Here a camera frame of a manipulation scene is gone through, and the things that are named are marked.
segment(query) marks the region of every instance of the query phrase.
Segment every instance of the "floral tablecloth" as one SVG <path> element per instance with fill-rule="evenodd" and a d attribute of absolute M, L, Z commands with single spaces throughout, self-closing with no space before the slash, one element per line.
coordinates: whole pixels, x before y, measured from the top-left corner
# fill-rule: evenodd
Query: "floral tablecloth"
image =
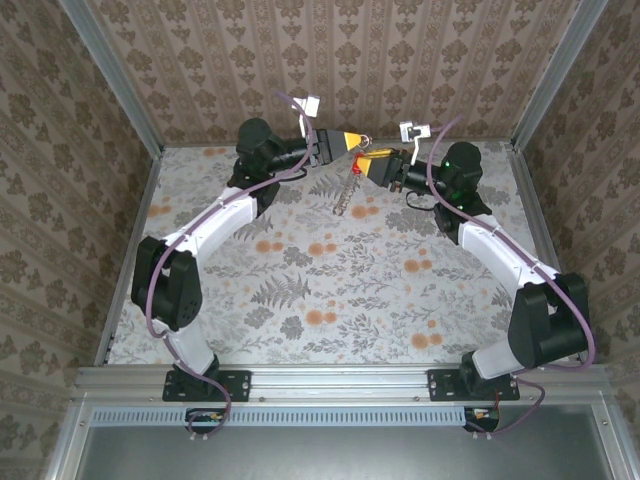
<path fill-rule="evenodd" d="M 438 161 L 449 145 L 439 148 Z M 511 147 L 476 145 L 482 198 L 533 251 Z M 145 235 L 162 237 L 202 211 L 222 191 L 235 158 L 233 148 L 167 149 Z M 203 266 L 198 321 L 223 364 L 457 362 L 506 334 L 506 291 L 438 232 L 432 213 L 408 208 L 404 194 L 366 178 L 344 216 L 332 213 L 351 161 L 345 156 L 283 184 L 272 207 Z M 171 361 L 127 299 L 109 363 Z"/>

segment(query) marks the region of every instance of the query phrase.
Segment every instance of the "patterned wall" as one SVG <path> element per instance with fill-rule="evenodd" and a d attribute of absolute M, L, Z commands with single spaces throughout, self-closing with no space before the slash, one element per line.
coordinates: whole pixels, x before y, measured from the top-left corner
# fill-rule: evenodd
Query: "patterned wall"
<path fill-rule="evenodd" d="M 509 137 L 577 0 L 90 0 L 167 144 L 235 142 L 284 89 L 320 127 L 398 136 L 401 120 Z"/>
<path fill-rule="evenodd" d="M 640 2 L 610 0 L 525 150 L 562 266 L 640 439 Z"/>
<path fill-rule="evenodd" d="M 0 478 L 36 478 L 90 365 L 146 151 L 55 1 L 0 2 Z"/>

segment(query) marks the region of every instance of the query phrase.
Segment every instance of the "floral wallpaper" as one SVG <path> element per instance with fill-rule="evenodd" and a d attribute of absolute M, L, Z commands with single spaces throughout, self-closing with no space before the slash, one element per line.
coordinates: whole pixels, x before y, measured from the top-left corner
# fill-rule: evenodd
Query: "floral wallpaper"
<path fill-rule="evenodd" d="M 608 5 L 525 149 L 640 446 L 640 3 Z"/>
<path fill-rule="evenodd" d="M 480 194 L 533 249 L 510 145 L 477 145 Z M 165 150 L 145 234 L 161 238 L 189 222 L 222 192 L 236 158 L 233 148 Z M 404 193 L 361 178 L 344 215 L 332 213 L 352 158 L 282 184 L 275 203 L 202 265 L 198 321 L 222 363 L 453 362 L 506 335 L 507 292 L 438 232 L 432 213 L 408 208 Z M 109 362 L 172 362 L 130 300 Z"/>
<path fill-rule="evenodd" d="M 396 138 L 466 119 L 507 138 L 578 0 L 90 0 L 167 145 L 232 142 L 249 117 L 295 128 L 273 90 L 317 94 L 318 128 Z"/>
<path fill-rule="evenodd" d="M 43 471 L 149 166 L 59 4 L 1 1 L 0 478 Z"/>

